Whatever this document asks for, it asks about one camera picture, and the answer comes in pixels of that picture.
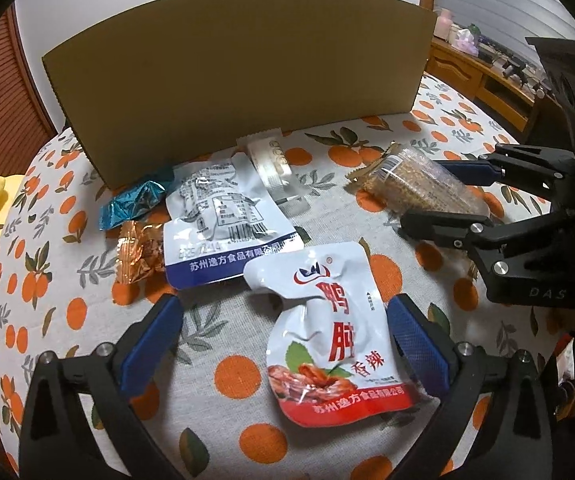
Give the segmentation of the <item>clear bag of crackers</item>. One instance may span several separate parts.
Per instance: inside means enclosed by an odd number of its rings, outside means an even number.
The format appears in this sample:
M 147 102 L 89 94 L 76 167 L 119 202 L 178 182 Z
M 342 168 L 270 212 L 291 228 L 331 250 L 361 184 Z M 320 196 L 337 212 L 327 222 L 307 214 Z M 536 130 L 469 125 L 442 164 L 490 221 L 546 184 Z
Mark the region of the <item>clear bag of crackers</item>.
M 350 188 L 365 191 L 401 216 L 410 209 L 490 216 L 485 200 L 427 156 L 391 143 L 384 153 L 346 174 Z

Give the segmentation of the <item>white red duck snack pouch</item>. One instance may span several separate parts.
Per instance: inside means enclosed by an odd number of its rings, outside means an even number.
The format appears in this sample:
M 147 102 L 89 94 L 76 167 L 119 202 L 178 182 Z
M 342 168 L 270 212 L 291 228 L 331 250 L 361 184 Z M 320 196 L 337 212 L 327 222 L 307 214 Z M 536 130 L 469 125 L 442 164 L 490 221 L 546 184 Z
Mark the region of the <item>white red duck snack pouch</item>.
M 265 255 L 246 264 L 244 278 L 283 304 L 266 345 L 266 374 L 291 422 L 344 426 L 421 400 L 358 243 Z

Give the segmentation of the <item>wooden sideboard cabinet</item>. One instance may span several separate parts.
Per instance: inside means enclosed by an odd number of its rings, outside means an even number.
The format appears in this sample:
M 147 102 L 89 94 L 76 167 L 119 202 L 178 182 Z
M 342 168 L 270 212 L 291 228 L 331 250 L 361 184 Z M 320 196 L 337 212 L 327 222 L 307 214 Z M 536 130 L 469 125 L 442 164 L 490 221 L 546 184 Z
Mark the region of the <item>wooden sideboard cabinet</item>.
M 495 73 L 486 63 L 433 38 L 426 72 L 449 84 L 524 142 L 533 116 L 535 99 L 513 82 Z

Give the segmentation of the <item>purple tissue pack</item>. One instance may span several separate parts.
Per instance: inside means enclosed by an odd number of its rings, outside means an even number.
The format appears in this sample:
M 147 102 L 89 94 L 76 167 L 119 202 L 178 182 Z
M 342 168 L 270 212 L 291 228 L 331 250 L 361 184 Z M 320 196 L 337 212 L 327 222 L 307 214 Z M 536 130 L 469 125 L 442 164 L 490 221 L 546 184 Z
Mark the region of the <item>purple tissue pack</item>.
M 455 33 L 452 47 L 467 55 L 478 57 L 478 42 L 476 36 L 468 28 L 462 28 Z

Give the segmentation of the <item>window roller blind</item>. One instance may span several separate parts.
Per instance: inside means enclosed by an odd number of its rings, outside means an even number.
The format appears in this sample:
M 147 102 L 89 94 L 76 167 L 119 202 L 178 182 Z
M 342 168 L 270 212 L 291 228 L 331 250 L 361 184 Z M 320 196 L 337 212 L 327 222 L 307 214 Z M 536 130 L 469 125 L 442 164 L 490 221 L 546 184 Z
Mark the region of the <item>window roller blind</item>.
M 451 11 L 455 23 L 476 25 L 481 35 L 534 63 L 538 55 L 527 37 L 575 41 L 575 18 L 560 0 L 435 0 L 435 6 Z

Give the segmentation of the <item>pink bottle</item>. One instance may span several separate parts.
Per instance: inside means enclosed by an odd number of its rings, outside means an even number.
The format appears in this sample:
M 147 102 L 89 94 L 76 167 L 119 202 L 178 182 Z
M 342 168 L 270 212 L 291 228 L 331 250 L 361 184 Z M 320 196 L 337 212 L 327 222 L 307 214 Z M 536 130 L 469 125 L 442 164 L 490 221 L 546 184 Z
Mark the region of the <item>pink bottle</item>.
M 438 39 L 448 41 L 452 24 L 452 12 L 448 9 L 441 9 L 436 20 L 434 36 Z

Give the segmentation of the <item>clear white wrapper bar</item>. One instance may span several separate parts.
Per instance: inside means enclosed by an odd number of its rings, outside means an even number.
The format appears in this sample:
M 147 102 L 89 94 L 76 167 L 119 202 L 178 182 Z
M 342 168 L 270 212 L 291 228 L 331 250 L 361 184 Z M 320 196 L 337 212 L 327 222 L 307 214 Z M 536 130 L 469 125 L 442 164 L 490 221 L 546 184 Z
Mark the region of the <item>clear white wrapper bar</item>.
M 241 136 L 236 144 L 252 161 L 274 203 L 292 218 L 307 212 L 310 205 L 281 147 L 281 137 L 282 130 L 274 128 Z

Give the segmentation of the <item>orange candy wrapper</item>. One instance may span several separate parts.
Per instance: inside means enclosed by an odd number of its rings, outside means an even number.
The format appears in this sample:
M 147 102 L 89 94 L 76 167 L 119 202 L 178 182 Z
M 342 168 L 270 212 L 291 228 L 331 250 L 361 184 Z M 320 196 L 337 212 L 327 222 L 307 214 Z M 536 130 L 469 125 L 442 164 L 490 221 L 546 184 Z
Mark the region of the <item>orange candy wrapper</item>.
M 164 225 L 124 222 L 117 243 L 116 282 L 129 285 L 164 271 Z

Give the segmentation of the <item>white blue snack pouch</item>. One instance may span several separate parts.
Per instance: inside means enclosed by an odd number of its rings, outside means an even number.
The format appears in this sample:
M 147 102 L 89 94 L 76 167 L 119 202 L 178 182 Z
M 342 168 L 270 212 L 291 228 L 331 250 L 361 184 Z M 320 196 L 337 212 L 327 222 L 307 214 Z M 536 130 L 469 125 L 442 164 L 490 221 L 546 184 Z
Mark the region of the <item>white blue snack pouch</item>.
M 247 155 L 188 162 L 173 175 L 164 261 L 174 289 L 237 278 L 252 259 L 304 248 Z

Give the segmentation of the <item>teal candy wrapper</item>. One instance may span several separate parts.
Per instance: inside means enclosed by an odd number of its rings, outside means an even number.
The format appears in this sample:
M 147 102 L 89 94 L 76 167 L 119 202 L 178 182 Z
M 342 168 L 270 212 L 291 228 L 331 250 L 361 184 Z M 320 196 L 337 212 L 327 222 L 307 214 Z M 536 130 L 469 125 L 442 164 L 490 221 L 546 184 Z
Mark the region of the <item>teal candy wrapper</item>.
M 143 217 L 167 196 L 173 181 L 173 169 L 168 167 L 128 186 L 101 207 L 98 229 L 109 231 L 126 221 Z

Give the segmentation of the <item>brown cardboard box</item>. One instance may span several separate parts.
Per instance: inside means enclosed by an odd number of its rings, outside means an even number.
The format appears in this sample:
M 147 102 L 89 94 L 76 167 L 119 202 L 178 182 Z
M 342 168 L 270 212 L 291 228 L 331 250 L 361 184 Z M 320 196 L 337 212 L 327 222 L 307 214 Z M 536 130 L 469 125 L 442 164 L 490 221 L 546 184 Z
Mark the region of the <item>brown cardboard box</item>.
M 401 0 L 156 0 L 43 59 L 110 188 L 240 136 L 406 113 L 434 12 Z

